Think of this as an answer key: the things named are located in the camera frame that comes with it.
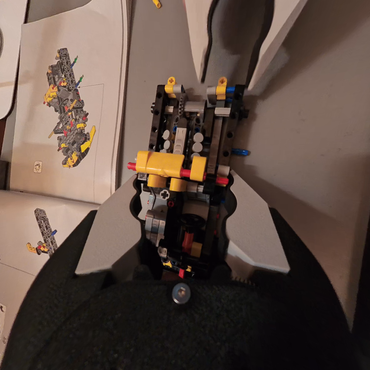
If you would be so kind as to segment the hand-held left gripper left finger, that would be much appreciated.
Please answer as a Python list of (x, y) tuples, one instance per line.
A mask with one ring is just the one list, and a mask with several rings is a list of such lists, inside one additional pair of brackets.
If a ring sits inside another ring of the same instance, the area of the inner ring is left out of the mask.
[(136, 266), (146, 265), (154, 279), (162, 276), (156, 247), (145, 237), (141, 184), (129, 178), (97, 210), (76, 267), (77, 275), (109, 271), (116, 279), (130, 279)]

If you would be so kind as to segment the open lego instruction booklet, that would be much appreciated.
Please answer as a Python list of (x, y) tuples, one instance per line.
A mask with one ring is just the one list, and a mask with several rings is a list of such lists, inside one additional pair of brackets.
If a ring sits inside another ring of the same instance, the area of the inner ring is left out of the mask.
[(22, 27), (1, 190), (1, 354), (39, 271), (115, 191), (130, 7), (90, 1)]

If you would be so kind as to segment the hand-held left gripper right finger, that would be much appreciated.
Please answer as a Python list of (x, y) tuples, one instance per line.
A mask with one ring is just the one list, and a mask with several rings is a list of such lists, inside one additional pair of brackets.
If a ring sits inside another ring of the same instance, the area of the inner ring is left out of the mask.
[(290, 266), (268, 204), (233, 170), (225, 195), (225, 262), (232, 277), (257, 271), (287, 274)]

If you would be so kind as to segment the white rounded pad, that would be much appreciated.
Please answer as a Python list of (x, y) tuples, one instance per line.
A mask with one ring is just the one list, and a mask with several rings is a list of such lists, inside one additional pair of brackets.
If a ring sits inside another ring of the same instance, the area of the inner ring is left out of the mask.
[(0, 119), (7, 116), (12, 106), (27, 3), (27, 0), (0, 1)]

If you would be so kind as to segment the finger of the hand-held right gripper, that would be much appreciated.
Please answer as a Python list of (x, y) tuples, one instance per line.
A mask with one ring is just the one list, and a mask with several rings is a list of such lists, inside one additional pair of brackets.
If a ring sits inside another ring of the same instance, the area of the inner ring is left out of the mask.
[(260, 35), (253, 47), (246, 90), (257, 91), (271, 71), (270, 65), (307, 0), (266, 1)]
[(205, 82), (212, 48), (212, 20), (218, 0), (185, 0), (193, 63), (197, 78)]

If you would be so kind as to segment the small yellow grey lego connector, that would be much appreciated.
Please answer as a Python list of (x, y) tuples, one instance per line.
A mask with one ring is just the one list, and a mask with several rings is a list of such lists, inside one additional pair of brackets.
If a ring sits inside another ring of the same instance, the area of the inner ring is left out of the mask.
[(216, 86), (209, 86), (206, 90), (209, 103), (216, 104), (217, 101), (230, 100), (235, 92), (235, 86), (229, 86), (226, 77), (219, 78)]

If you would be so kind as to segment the black lego beam blue pins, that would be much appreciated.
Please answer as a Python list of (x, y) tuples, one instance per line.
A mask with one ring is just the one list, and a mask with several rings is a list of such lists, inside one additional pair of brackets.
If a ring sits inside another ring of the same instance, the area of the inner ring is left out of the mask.
[(230, 115), (228, 118), (227, 130), (226, 130), (226, 137), (227, 140), (225, 142), (225, 152), (228, 153), (228, 156), (225, 157), (226, 165), (230, 166), (230, 158), (232, 154), (232, 144), (237, 128), (237, 124), (239, 122), (240, 111), (243, 111), (243, 95), (246, 86), (238, 84), (235, 86), (233, 99), (230, 107)]

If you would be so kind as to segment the black yellow lego car chassis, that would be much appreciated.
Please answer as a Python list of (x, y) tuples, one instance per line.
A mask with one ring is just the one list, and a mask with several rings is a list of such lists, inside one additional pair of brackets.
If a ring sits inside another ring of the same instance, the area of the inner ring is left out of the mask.
[(148, 149), (127, 164), (149, 193), (146, 239), (156, 247), (162, 269), (180, 278), (207, 279), (227, 265), (223, 223), (229, 183), (213, 195), (202, 191), (204, 173), (226, 165), (232, 99), (190, 101), (183, 85), (169, 77), (157, 86), (151, 106)]

